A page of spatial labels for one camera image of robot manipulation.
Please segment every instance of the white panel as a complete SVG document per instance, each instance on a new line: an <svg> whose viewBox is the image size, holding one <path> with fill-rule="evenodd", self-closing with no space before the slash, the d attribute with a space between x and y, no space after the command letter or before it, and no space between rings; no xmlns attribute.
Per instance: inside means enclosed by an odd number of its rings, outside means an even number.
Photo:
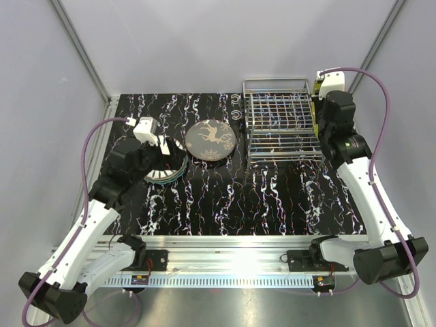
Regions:
<svg viewBox="0 0 436 327"><path fill-rule="evenodd" d="M393 0L62 0L111 94L237 92L360 65Z"/></svg>
<svg viewBox="0 0 436 327"><path fill-rule="evenodd" d="M72 221L80 151L104 103L48 1L0 1L1 325L21 326L24 271Z"/></svg>
<svg viewBox="0 0 436 327"><path fill-rule="evenodd" d="M401 219L429 254L419 265L421 290L436 322L436 31L433 0L409 1L371 71L388 87L392 116L377 162L379 177ZM359 131L375 146L384 117L378 86L365 78L355 96Z"/></svg>

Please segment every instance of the black tabletop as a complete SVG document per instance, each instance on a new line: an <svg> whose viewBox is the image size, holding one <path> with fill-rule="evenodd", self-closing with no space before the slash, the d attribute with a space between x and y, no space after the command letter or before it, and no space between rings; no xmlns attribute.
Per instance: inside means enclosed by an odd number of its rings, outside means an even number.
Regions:
<svg viewBox="0 0 436 327"><path fill-rule="evenodd" d="M152 116L159 122L158 134L182 144L192 125L217 119L233 129L236 147L216 164L191 156L186 173L172 184L141 183L106 233L365 234L345 183L328 163L271 163L247 170L244 120L233 119L238 118L234 110L243 112L239 94L122 95L115 116ZM114 123L105 157L117 142L132 135L133 127Z"/></svg>

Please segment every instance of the wire rack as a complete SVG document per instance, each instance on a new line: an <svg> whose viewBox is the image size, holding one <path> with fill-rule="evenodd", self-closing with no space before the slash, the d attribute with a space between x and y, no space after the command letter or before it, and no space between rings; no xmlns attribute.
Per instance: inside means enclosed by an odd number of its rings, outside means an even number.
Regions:
<svg viewBox="0 0 436 327"><path fill-rule="evenodd" d="M289 84L300 88L290 88ZM249 85L265 85L254 88ZM307 79L250 79L243 83L248 165L284 161L321 161L314 132Z"/></svg>

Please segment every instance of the plate with deer design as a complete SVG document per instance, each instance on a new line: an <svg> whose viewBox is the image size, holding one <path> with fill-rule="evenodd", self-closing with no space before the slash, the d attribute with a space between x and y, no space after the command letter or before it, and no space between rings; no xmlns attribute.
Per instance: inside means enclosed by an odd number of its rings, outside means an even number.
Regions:
<svg viewBox="0 0 436 327"><path fill-rule="evenodd" d="M236 146L233 129L222 121L199 121L186 133L186 149L196 158L219 161L232 153Z"/></svg>

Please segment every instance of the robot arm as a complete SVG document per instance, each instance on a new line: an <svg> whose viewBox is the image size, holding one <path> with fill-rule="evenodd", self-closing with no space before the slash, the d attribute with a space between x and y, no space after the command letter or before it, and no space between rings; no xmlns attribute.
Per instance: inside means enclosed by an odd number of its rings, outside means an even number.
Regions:
<svg viewBox="0 0 436 327"><path fill-rule="evenodd" d="M353 97L344 89L343 72L323 77L318 74L313 99L315 117L323 154L348 186L367 229L368 242L347 242L336 236L325 236L313 240L309 251L312 260L349 266L365 283L372 284L411 272L396 232L406 240L416 264L429 248L424 238L414 238L400 219L374 170L374 183L396 223L392 228L369 178L372 153L354 129Z"/></svg>
<svg viewBox="0 0 436 327"><path fill-rule="evenodd" d="M159 177L159 183L162 182L160 172L170 170L169 181L180 176L186 152L178 141L154 135L156 125L152 118L141 118L134 129L136 138L126 138L113 148L89 193L85 226L81 225L82 211L50 259L37 273L25 272L18 282L28 298L41 277L52 270L32 304L64 324L71 323L80 315L87 298L111 276L124 268L145 264L146 244L133 235L120 237L116 245L100 258L88 265L85 262L100 236L123 211L133 187L150 173L153 173L152 177ZM148 178L148 181L153 182L153 178ZM53 269L54 262L78 232L73 246Z"/></svg>

